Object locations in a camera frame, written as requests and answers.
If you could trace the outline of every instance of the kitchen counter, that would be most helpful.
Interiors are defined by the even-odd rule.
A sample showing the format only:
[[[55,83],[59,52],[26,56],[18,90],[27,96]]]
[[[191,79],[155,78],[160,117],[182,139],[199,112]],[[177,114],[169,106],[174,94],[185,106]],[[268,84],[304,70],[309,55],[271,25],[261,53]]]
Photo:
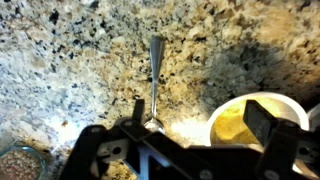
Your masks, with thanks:
[[[233,97],[273,91],[305,103],[320,92],[319,1],[0,5],[1,132],[50,154],[52,178],[84,127],[111,128],[131,115],[135,99],[150,104],[154,35],[167,39],[159,119],[184,147],[204,144],[206,121]],[[116,162],[106,179],[135,179],[128,172]]]

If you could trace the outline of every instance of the spoon handle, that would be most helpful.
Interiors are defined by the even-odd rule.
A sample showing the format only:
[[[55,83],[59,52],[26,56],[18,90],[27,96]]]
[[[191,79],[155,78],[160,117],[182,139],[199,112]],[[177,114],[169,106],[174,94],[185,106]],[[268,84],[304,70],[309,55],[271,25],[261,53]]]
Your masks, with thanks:
[[[161,62],[164,54],[164,39],[161,37],[153,37],[150,43],[150,59],[152,71],[152,87],[151,87],[151,115],[155,118],[156,112],[156,98],[158,93],[158,80],[160,75]]]

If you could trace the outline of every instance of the metal spoon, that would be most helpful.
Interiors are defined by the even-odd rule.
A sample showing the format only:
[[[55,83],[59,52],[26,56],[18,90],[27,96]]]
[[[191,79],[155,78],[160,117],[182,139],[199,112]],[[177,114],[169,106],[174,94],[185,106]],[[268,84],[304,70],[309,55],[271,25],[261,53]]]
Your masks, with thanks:
[[[153,37],[150,42],[150,59],[152,70],[152,87],[151,87],[151,120],[145,123],[145,127],[152,132],[160,131],[165,133],[163,125],[156,119],[156,99],[158,93],[158,81],[161,63],[164,54],[164,39],[161,37]]]

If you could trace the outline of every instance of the yellow food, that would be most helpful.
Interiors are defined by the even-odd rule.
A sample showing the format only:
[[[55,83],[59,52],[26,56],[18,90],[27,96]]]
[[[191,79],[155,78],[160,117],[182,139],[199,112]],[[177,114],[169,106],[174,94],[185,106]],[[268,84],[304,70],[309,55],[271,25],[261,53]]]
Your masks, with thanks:
[[[273,116],[279,116],[279,105],[266,98],[254,98]],[[214,143],[224,144],[258,144],[258,140],[254,137],[246,124],[243,122],[243,114],[245,110],[246,100],[232,104],[213,124],[213,133],[211,137]]]

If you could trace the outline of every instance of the granite countertop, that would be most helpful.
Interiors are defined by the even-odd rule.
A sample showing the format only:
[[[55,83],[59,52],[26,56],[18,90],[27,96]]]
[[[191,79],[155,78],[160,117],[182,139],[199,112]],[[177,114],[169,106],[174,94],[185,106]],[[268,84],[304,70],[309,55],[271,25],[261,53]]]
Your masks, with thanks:
[[[54,179],[80,131],[150,104],[152,36],[165,37],[158,115],[184,147],[206,121],[256,91],[304,103],[320,92],[319,1],[0,1],[3,134],[50,154]],[[106,179],[135,179],[121,162]]]

